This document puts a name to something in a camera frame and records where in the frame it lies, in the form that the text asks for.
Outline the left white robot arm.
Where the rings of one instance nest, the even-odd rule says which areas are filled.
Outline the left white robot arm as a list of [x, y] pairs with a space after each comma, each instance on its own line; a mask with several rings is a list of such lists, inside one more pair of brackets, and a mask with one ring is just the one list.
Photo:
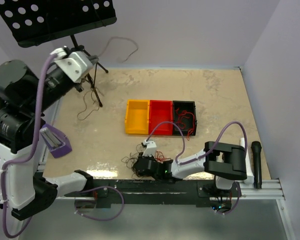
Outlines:
[[80, 85], [98, 57], [80, 51], [46, 60], [37, 77], [21, 60], [0, 65], [0, 208], [20, 220], [46, 210], [56, 198], [89, 196], [93, 177], [82, 170], [55, 178], [34, 174], [34, 155], [44, 111]]

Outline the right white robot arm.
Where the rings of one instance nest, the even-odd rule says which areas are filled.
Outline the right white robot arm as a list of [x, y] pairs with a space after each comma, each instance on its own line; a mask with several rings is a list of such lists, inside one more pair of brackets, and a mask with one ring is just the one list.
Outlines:
[[151, 177], [156, 181], [171, 183], [182, 181], [190, 175], [205, 172], [215, 176], [213, 192], [225, 196], [235, 181], [247, 179], [247, 149], [240, 145], [208, 141], [204, 149], [179, 160], [157, 161], [153, 155], [156, 144], [146, 144], [132, 169], [138, 177]]

